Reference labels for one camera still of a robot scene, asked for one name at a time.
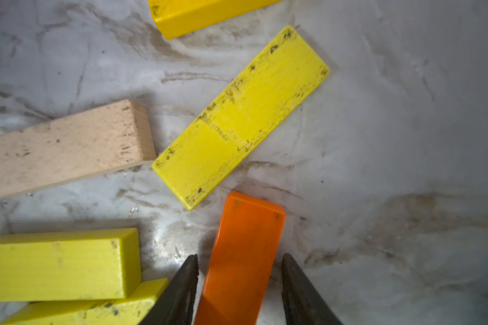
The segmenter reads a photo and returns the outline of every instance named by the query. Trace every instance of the yellow wooden block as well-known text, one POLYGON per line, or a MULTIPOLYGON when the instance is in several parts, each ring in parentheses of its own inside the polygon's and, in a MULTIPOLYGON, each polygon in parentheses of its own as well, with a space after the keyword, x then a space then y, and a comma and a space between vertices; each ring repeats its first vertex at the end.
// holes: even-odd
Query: yellow wooden block
POLYGON ((137 325, 154 306, 168 279, 141 283, 121 300, 54 301, 27 305, 2 325, 137 325))
POLYGON ((148 0, 157 28, 171 40, 280 0, 148 0))
POLYGON ((152 164, 192 210, 330 74, 286 26, 152 164))
POLYGON ((139 283, 135 228, 0 236, 0 302, 126 298, 139 283))

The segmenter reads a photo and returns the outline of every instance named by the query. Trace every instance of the natural wood block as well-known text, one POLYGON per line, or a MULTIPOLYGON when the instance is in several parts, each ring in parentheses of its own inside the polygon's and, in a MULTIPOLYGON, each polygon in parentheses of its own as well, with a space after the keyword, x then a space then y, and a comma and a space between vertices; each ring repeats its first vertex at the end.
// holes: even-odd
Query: natural wood block
POLYGON ((168 279, 141 283, 120 300, 53 301, 30 304, 1 325, 137 325, 156 304, 168 279))
POLYGON ((140 282, 135 228, 0 236, 0 302, 120 299, 140 282))
POLYGON ((0 198, 155 158, 147 109, 118 101, 0 135, 0 198))

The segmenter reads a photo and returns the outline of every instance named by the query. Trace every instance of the white marble countertop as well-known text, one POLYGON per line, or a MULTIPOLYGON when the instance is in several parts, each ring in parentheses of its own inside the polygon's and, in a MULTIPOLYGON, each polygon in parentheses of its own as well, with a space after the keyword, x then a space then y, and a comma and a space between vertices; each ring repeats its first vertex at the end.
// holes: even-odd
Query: white marble countertop
POLYGON ((194 211, 144 165, 0 200, 0 233, 137 226, 145 279, 197 253, 201 287, 236 188, 345 324, 488 324, 488 1, 285 0, 166 41, 145 0, 0 0, 0 134, 130 98, 161 151, 288 23, 333 74, 194 211))

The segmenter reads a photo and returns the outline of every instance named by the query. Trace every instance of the table surface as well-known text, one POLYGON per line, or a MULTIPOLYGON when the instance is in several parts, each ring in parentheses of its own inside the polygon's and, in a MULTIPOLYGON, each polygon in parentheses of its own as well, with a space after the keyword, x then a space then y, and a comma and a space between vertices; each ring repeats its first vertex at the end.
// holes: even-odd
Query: table surface
POLYGON ((192 212, 148 164, 0 200, 0 233, 135 226, 144 279, 198 254, 201 288, 237 189, 287 212, 258 324, 286 252, 345 324, 488 323, 488 1, 285 0, 166 41, 145 1, 0 0, 0 134, 130 98, 162 151, 288 23, 332 76, 192 212))

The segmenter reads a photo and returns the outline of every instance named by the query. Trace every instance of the dirt stain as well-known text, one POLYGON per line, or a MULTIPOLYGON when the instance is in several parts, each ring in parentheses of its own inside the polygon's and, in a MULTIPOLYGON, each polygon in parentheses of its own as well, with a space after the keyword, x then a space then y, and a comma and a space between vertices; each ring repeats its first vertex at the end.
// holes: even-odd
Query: dirt stain
MULTIPOLYGON (((407 261, 402 244, 417 235, 456 231, 463 228, 488 228, 488 215, 461 216, 445 210, 438 204, 443 198, 437 193, 408 194, 386 200, 375 212, 363 230, 356 235, 358 243, 336 250, 312 250, 304 261, 307 268, 317 268, 335 263, 346 263, 363 256, 382 256, 393 264, 413 270, 425 283, 420 272, 407 261)), ((293 239, 299 250, 305 248, 306 221, 301 219, 294 229, 293 239)))
POLYGON ((163 37, 154 24, 145 22, 137 12, 131 12, 126 18, 114 20, 105 16, 92 4, 65 4, 56 10, 62 19, 60 23, 52 24, 46 31, 65 27, 74 21, 80 24, 101 28, 112 33, 121 45, 132 49, 145 59, 168 58, 169 60, 192 61, 194 58, 175 50, 163 37))

